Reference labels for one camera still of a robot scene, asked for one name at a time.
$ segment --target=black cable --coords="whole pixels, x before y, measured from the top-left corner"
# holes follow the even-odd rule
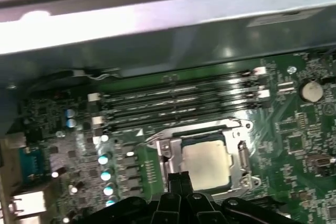
[[[25,89],[23,98],[28,97],[32,92],[38,89],[40,86],[46,85],[50,82],[73,78],[73,77],[87,77],[93,81],[101,81],[106,78],[121,79],[121,77],[113,72],[109,73],[108,70],[84,70],[84,69],[71,69],[64,70],[46,76],[41,76],[35,79],[32,83],[29,84],[28,88]]]

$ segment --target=cpu socket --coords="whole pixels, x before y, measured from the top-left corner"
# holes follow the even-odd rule
[[[165,184],[169,173],[187,170],[195,191],[221,200],[261,185],[245,143],[252,128],[251,121],[230,118],[166,129],[145,143],[157,149]]]

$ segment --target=white label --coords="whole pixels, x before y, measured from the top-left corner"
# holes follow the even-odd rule
[[[302,10],[302,11],[292,11],[292,12],[286,12],[282,14],[275,14],[275,15],[268,15],[263,17],[258,17],[250,24],[248,24],[247,27],[252,26],[262,26],[262,25],[268,25],[268,24],[275,24],[275,23],[281,23],[281,22],[288,22],[288,21],[294,21],[294,20],[300,20],[300,19],[306,19],[309,18],[320,11],[322,11],[323,8],[320,9],[314,9],[314,10]]]

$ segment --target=green circuit board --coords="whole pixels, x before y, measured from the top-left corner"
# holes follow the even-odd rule
[[[253,107],[235,105],[227,111],[218,109],[217,101],[211,100],[212,92],[221,90],[212,83],[223,75],[258,67],[267,70],[263,76],[263,86],[270,91],[267,105],[255,100]],[[46,91],[34,94],[22,105],[27,120],[25,133],[30,145],[44,150],[49,164],[45,176],[61,166],[71,171],[60,179],[64,189],[63,197],[58,199],[60,209],[91,207],[96,211],[111,197],[118,200],[135,195],[150,199],[151,195],[164,191],[157,151],[141,144],[153,134],[170,127],[229,117],[250,120],[254,128],[247,145],[249,161],[261,185],[242,197],[272,196],[286,203],[292,219],[302,223],[336,223],[334,69],[334,55],[298,52]],[[144,106],[149,101],[144,94],[152,90],[163,94],[164,90],[178,88],[179,83],[184,87],[200,85],[200,94],[210,102],[197,107],[201,113],[190,110],[186,117],[168,116],[161,121],[155,117],[156,110],[148,111],[148,105]],[[318,85],[317,89],[306,86],[308,83]],[[88,101],[87,95],[92,93],[100,94],[101,98]],[[71,121],[70,127],[65,114],[69,109],[75,111],[71,116],[75,123]],[[103,118],[103,126],[94,126],[93,118]],[[95,143],[97,134],[107,135],[108,140]],[[123,148],[136,155],[129,161],[133,174],[128,175],[133,181],[126,180],[126,184],[118,181],[120,176],[127,175],[118,168],[119,155],[125,158]],[[108,167],[97,162],[97,157],[106,152],[113,156]],[[329,163],[316,165],[314,162],[320,161],[320,157],[329,157]],[[99,177],[106,169],[113,174],[108,182]],[[79,195],[70,195],[69,186],[79,180],[87,189]],[[107,183],[113,185],[112,196],[103,194]],[[62,218],[66,213],[60,210],[59,214]]]

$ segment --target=motherboard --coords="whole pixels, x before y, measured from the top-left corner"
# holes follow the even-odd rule
[[[187,170],[215,201],[271,196],[289,218],[336,223],[336,55],[325,52],[34,93],[20,104],[23,185],[57,183],[53,221],[69,223],[150,200]]]

